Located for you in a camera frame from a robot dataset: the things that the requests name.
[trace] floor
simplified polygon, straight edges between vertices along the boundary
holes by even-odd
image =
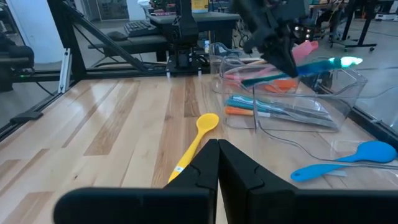
[[[100,30],[110,31],[113,28],[121,30],[125,22],[126,21],[95,22],[95,26]],[[364,22],[361,20],[353,21],[349,35],[352,36],[352,38],[359,37],[363,24]],[[98,42],[98,40],[86,30],[81,30],[92,42]],[[329,48],[329,43],[326,40],[322,40],[320,42],[320,48],[311,55],[311,57],[339,57],[350,55],[363,58],[364,63],[358,68],[363,69],[359,72],[368,79],[368,84],[365,86],[362,93],[364,98],[358,100],[358,106],[374,116],[375,121],[383,120],[396,130],[398,130],[398,113],[394,114],[390,111],[398,110],[398,104],[392,103],[398,90],[390,90],[381,96],[374,96],[390,87],[398,86],[398,76],[396,76],[398,69],[388,69],[389,67],[396,66],[395,55],[398,55],[397,34],[398,22],[372,21],[366,36],[366,42],[378,44],[374,52],[369,53],[369,49],[366,48],[352,49],[344,53],[342,46],[335,44],[331,49]],[[78,32],[76,32],[76,36],[87,67],[92,66],[103,57],[102,54],[95,49],[88,49],[88,41]],[[155,53],[134,56],[139,59],[142,58],[143,61],[146,62],[156,61]],[[120,57],[115,57],[115,59],[123,61]],[[112,60],[107,58],[103,62],[112,62]],[[45,65],[37,64],[35,67],[37,70],[59,69],[60,62]],[[57,89],[57,84],[55,82],[44,83],[44,85],[49,88],[50,91],[55,91]],[[7,121],[13,117],[13,114],[24,112],[46,97],[46,93],[38,88],[35,83],[18,83],[15,84],[14,87],[16,90],[13,92],[0,93],[0,104],[6,105],[0,107],[0,126],[6,124]]]
[[[212,112],[223,118],[221,95],[211,90],[211,79],[207,75],[171,81],[152,77],[78,83],[47,107],[42,118],[0,142],[0,223],[51,223],[57,200],[80,187],[166,185],[197,134],[198,117]],[[212,138],[227,139],[299,188],[386,190],[398,186],[396,170],[364,167],[345,169],[346,177],[326,175],[294,182],[290,179],[294,170],[319,161],[291,143],[263,134],[230,128],[220,121],[198,148]],[[310,153],[325,158],[332,152],[330,146],[337,149],[336,142],[351,146],[336,152],[352,154],[359,142],[373,139],[349,119],[338,133],[273,134],[297,141]],[[398,162],[389,165],[398,166]],[[216,223],[226,223],[220,191]]]

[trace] yellow spoon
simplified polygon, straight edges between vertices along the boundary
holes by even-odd
[[[219,120],[220,119],[218,118],[217,114],[213,113],[203,114],[198,118],[197,120],[198,134],[191,143],[191,145],[189,146],[188,150],[184,153],[184,155],[178,162],[177,166],[174,168],[172,175],[169,178],[169,183],[174,178],[176,178],[176,176],[178,176],[186,168],[186,166],[188,166],[188,164],[192,161],[200,140],[208,131],[211,131],[217,126]]]

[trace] blue spoon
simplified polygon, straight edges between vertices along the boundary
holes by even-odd
[[[385,142],[368,141],[360,144],[355,154],[337,159],[339,162],[371,161],[387,163],[397,157],[397,151],[394,147]],[[292,173],[290,178],[297,182],[314,179],[329,173],[335,169],[347,167],[344,165],[316,164],[298,169]]]

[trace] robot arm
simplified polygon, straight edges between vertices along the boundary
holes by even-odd
[[[292,78],[297,77],[292,55],[294,35],[289,25],[308,15],[308,0],[233,0],[232,6],[252,34],[243,50],[251,54],[257,48],[261,58]]]

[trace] computer keyboard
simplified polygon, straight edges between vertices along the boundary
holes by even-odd
[[[132,21],[124,25],[129,37],[139,37],[145,35],[159,34],[156,26],[152,25],[149,21]]]

